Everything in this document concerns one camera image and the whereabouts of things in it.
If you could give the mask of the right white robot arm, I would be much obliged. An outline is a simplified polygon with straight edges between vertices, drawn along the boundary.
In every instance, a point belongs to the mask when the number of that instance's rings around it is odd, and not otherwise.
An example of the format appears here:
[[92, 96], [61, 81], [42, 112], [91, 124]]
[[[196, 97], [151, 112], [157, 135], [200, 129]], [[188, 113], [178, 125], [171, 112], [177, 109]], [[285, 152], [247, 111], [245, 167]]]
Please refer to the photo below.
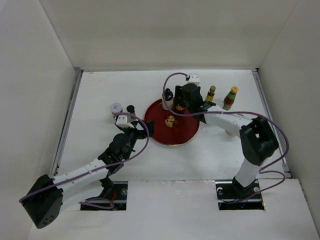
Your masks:
[[267, 119], [263, 116], [248, 118], [240, 113], [228, 113], [213, 102], [203, 101], [201, 88], [194, 83], [176, 86], [173, 105], [186, 108], [192, 117], [207, 125], [217, 126], [240, 139], [243, 163], [232, 179], [233, 194], [244, 199], [263, 163], [279, 148]]

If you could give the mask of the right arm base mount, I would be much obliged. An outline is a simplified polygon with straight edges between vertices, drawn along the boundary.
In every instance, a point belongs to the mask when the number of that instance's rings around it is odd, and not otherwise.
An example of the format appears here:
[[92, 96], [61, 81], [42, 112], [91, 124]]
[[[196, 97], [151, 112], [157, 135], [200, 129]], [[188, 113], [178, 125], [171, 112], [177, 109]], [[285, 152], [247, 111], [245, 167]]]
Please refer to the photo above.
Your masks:
[[231, 180], [216, 181], [215, 188], [218, 209], [221, 211], [265, 210], [257, 180], [245, 188]]

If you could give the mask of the black-cap pepper shaker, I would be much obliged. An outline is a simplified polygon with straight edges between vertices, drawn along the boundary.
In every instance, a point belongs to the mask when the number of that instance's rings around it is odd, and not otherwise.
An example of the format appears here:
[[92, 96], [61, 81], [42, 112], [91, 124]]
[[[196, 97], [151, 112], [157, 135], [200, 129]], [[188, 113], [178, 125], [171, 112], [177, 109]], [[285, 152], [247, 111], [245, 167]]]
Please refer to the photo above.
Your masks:
[[135, 111], [135, 107], [133, 105], [128, 105], [126, 107], [126, 111], [128, 114], [130, 114], [131, 116], [135, 116], [136, 115], [136, 111]]

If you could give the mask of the silver-lid blue-label jar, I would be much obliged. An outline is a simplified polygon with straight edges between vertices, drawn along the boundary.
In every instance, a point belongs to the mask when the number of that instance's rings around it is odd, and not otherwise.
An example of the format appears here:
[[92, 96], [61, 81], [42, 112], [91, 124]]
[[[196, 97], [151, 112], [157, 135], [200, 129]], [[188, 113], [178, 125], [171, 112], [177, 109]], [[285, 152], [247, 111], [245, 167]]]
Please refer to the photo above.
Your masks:
[[220, 108], [223, 108], [224, 101], [222, 99], [216, 99], [214, 102], [216, 103], [217, 106], [219, 106]]

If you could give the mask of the grey-top white salt grinder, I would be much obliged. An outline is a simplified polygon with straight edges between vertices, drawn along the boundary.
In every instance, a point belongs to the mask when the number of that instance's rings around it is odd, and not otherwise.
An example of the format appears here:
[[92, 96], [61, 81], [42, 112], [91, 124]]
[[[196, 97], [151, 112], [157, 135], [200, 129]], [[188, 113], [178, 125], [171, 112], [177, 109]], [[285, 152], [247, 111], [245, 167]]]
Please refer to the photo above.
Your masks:
[[230, 131], [228, 131], [228, 130], [226, 130], [225, 132], [226, 132], [226, 134], [227, 134], [228, 136], [230, 136], [230, 137], [236, 137], [236, 136], [237, 136], [236, 134], [234, 134], [234, 133], [232, 133], [232, 132], [230, 132]]

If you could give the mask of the black-top white salt grinder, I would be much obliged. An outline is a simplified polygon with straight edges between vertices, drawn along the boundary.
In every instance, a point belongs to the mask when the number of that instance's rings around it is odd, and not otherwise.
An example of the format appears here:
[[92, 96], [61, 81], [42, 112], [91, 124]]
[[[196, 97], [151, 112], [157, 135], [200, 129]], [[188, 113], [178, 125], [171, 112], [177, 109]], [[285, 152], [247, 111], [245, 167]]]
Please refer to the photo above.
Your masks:
[[174, 94], [169, 88], [166, 88], [164, 91], [164, 99], [162, 99], [162, 108], [168, 111], [169, 109], [171, 110], [173, 108], [173, 105]]

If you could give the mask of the white-lid dark spice jar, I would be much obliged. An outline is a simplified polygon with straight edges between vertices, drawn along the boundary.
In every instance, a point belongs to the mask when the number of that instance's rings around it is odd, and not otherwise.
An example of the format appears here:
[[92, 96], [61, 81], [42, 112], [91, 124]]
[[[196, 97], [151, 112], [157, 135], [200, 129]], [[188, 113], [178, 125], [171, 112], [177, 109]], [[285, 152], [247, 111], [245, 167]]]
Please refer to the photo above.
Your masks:
[[123, 106], [119, 102], [114, 102], [109, 107], [112, 118], [123, 112]]

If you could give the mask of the left aluminium table rail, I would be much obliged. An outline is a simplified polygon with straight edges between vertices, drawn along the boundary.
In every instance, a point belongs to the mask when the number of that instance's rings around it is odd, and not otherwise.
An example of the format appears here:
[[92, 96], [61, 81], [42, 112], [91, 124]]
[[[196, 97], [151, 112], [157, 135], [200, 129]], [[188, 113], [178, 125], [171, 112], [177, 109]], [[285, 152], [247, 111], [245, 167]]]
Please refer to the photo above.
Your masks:
[[69, 98], [68, 106], [66, 109], [66, 114], [65, 114], [62, 130], [61, 130], [61, 134], [58, 140], [58, 145], [56, 147], [54, 158], [52, 160], [52, 165], [48, 174], [50, 177], [57, 175], [59, 172], [62, 155], [64, 152], [66, 139], [68, 136], [68, 131], [69, 131], [69, 127], [70, 127], [70, 123], [71, 123], [71, 119], [72, 119], [72, 115], [73, 115], [73, 111], [74, 111], [74, 107], [75, 107], [75, 103], [76, 103], [76, 99], [79, 92], [80, 83], [81, 83], [84, 70], [81, 69], [80, 67], [75, 67], [74, 71], [75, 71], [75, 78], [73, 81], [73, 86], [70, 93], [70, 98]]

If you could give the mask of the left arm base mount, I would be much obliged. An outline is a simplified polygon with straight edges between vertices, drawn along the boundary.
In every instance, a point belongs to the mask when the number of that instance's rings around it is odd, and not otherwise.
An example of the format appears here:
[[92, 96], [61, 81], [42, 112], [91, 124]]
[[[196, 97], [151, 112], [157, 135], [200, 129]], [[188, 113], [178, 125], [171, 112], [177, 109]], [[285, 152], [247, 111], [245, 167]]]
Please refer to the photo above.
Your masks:
[[103, 190], [95, 197], [80, 204], [81, 211], [126, 211], [128, 187], [127, 181], [112, 181], [109, 177], [102, 180]]

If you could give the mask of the right aluminium table rail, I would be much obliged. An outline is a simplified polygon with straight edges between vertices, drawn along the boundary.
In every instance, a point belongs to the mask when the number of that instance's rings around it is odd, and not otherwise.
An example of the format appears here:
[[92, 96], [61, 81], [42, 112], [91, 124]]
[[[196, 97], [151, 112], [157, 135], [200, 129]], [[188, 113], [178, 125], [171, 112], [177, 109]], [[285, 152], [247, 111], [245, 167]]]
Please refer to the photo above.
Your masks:
[[[265, 92], [263, 90], [263, 86], [262, 86], [262, 82], [261, 82], [261, 79], [260, 79], [260, 76], [259, 76], [259, 69], [258, 68], [254, 68], [252, 70], [252, 76], [254, 78], [254, 82], [256, 84], [260, 99], [262, 101], [264, 112], [265, 112], [266, 116], [270, 120], [274, 121], [274, 119], [272, 117], [272, 114], [271, 114], [270, 107], [268, 105], [266, 94], [265, 94]], [[286, 157], [287, 157], [287, 155], [289, 153], [289, 149], [290, 149], [290, 143], [289, 143], [288, 136], [286, 135], [286, 133], [284, 132], [283, 128], [280, 127], [280, 125], [278, 123], [276, 123], [276, 126], [271, 124], [271, 128], [274, 131], [275, 136], [276, 136], [276, 138], [278, 140], [279, 149], [277, 151], [279, 152], [279, 156], [282, 157], [282, 158], [277, 163], [274, 163], [274, 164], [267, 163], [266, 164], [267, 167], [264, 166], [262, 169], [263, 170], [271, 170], [271, 167], [273, 167], [274, 165], [281, 164], [282, 169], [284, 171], [284, 175], [287, 178], [291, 179], [292, 178], [292, 174], [291, 174], [290, 168], [289, 168], [287, 160], [286, 160]]]

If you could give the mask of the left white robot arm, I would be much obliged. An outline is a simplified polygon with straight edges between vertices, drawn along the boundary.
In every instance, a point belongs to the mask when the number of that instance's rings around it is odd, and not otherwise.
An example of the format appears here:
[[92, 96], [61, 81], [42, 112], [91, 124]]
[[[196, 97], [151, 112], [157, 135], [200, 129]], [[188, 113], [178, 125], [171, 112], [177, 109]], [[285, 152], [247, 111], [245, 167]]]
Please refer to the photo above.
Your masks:
[[134, 122], [115, 125], [121, 130], [114, 136], [107, 149], [92, 162], [74, 171], [49, 177], [40, 176], [28, 193], [19, 202], [37, 229], [51, 224], [64, 209], [73, 204], [89, 205], [95, 198], [108, 199], [112, 195], [113, 182], [110, 176], [117, 173], [126, 162], [134, 159], [137, 140], [146, 140], [154, 135], [155, 121], [137, 118]]

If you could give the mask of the red-lid chili sauce jar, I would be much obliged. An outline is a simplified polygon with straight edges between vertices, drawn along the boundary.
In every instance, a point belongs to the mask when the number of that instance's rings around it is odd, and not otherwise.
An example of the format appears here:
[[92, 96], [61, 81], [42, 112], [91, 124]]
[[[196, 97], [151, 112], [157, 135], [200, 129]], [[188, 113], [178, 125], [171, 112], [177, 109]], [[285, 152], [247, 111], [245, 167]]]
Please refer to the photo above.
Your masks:
[[184, 106], [181, 106], [179, 104], [174, 106], [174, 111], [178, 114], [183, 114], [185, 112], [185, 109], [186, 108]]

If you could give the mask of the green-label red sauce bottle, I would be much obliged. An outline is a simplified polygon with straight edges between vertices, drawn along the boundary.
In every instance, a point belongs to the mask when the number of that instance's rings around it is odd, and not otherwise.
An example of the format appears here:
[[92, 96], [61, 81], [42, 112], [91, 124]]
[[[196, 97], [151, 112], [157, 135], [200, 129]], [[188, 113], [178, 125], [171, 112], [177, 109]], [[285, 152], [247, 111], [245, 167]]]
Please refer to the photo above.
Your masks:
[[235, 102], [235, 98], [237, 95], [239, 88], [237, 86], [232, 86], [229, 93], [225, 96], [223, 100], [223, 109], [228, 111], [231, 109], [233, 103]]

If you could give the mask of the red round lacquer tray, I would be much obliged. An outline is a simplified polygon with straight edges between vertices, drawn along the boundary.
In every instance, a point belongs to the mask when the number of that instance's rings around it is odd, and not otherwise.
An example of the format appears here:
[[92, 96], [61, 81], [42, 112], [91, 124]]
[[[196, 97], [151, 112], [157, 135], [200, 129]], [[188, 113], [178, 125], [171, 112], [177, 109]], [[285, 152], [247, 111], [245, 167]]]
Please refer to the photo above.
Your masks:
[[200, 121], [192, 116], [177, 116], [163, 109], [162, 100], [153, 102], [144, 114], [145, 122], [154, 122], [153, 139], [163, 145], [183, 145], [193, 139]]

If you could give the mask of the aluminium table rail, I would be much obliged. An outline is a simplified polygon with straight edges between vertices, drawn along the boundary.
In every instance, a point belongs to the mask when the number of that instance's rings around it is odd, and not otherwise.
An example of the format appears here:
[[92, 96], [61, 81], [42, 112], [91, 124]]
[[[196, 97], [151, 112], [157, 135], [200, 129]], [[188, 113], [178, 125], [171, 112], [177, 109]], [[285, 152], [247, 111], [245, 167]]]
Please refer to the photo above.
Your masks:
[[75, 107], [75, 103], [76, 103], [76, 99], [79, 92], [80, 83], [81, 83], [84, 70], [81, 69], [80, 67], [75, 67], [74, 71], [75, 71], [75, 78], [73, 81], [73, 86], [70, 93], [70, 98], [69, 98], [68, 106], [66, 109], [66, 114], [65, 114], [62, 130], [61, 130], [61, 134], [58, 140], [58, 145], [56, 147], [54, 158], [52, 160], [52, 165], [48, 174], [50, 177], [57, 175], [59, 172], [62, 155], [64, 152], [66, 139], [68, 136], [68, 131], [69, 131], [69, 127], [70, 127], [70, 123], [71, 123], [71, 119], [72, 119], [72, 115], [73, 115], [73, 111], [74, 111], [74, 107]]
[[[262, 101], [264, 112], [265, 112], [266, 116], [270, 120], [274, 121], [274, 119], [272, 117], [272, 114], [271, 114], [270, 107], [268, 105], [266, 94], [265, 94], [265, 92], [263, 90], [263, 86], [262, 86], [262, 82], [261, 82], [261, 79], [260, 79], [260, 76], [259, 76], [259, 69], [258, 68], [254, 68], [252, 70], [252, 76], [254, 78], [254, 82], [256, 84], [260, 99]], [[276, 136], [276, 138], [278, 140], [279, 149], [277, 151], [279, 152], [279, 156], [282, 157], [282, 158], [277, 163], [274, 163], [274, 164], [267, 163], [266, 164], [267, 167], [264, 166], [262, 169], [263, 170], [271, 170], [271, 167], [273, 167], [274, 165], [281, 164], [282, 169], [284, 171], [284, 175], [287, 178], [291, 179], [292, 178], [292, 174], [291, 174], [290, 168], [289, 168], [287, 160], [286, 160], [286, 157], [287, 157], [287, 155], [289, 153], [289, 149], [290, 149], [290, 143], [289, 143], [288, 136], [286, 135], [286, 133], [284, 132], [283, 128], [280, 127], [280, 125], [278, 123], [276, 123], [276, 126], [271, 124], [271, 128], [274, 131], [275, 136]]]

